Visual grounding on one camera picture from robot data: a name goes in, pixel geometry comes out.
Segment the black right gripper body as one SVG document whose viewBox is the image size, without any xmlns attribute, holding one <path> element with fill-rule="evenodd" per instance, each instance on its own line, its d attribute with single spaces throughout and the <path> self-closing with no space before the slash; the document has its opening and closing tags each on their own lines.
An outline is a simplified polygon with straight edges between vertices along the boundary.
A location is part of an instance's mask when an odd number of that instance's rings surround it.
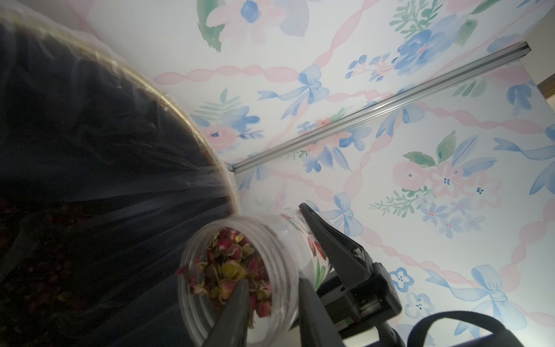
<svg viewBox="0 0 555 347">
<path fill-rule="evenodd" d="M 342 339 L 375 328 L 380 341 L 399 341 L 400 335 L 388 320 L 401 313 L 400 299 L 383 265 L 372 265 L 373 275 L 356 289 L 348 290 L 334 270 L 314 290 Z M 299 317 L 293 327 L 299 327 Z"/>
</svg>

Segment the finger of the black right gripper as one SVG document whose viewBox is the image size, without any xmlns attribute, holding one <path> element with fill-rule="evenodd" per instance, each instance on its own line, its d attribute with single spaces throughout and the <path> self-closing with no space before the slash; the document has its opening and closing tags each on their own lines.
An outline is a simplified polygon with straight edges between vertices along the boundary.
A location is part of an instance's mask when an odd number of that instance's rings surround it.
<svg viewBox="0 0 555 347">
<path fill-rule="evenodd" d="M 356 289 L 371 278 L 373 259 L 360 244 L 329 225 L 306 203 L 300 204 L 299 210 L 348 290 Z"/>
</svg>

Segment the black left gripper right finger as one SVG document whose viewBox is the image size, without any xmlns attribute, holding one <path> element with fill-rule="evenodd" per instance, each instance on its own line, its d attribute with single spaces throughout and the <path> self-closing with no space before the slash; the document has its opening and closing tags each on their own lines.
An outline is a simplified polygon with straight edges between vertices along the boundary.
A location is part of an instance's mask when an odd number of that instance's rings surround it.
<svg viewBox="0 0 555 347">
<path fill-rule="evenodd" d="M 306 278 L 299 279 L 299 329 L 301 346 L 345 346 L 319 296 Z"/>
</svg>

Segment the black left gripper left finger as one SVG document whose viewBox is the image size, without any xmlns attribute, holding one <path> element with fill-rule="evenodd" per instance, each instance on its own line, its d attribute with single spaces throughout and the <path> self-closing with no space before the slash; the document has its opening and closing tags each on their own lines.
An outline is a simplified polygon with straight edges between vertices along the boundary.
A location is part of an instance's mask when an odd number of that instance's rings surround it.
<svg viewBox="0 0 555 347">
<path fill-rule="evenodd" d="M 245 347 L 250 322 L 249 282 L 237 283 L 203 347 Z"/>
</svg>

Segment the white-lidded flower tea jar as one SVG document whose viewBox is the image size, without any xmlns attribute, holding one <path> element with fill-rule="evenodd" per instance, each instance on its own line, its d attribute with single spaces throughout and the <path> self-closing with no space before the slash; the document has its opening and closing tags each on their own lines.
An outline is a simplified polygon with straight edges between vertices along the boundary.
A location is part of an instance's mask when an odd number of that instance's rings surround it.
<svg viewBox="0 0 555 347">
<path fill-rule="evenodd" d="M 298 209 L 214 221 L 182 254 L 179 302 L 189 336 L 202 345 L 237 283 L 247 280 L 247 345 L 269 346 L 298 317 L 299 279 L 318 289 L 331 269 Z"/>
</svg>

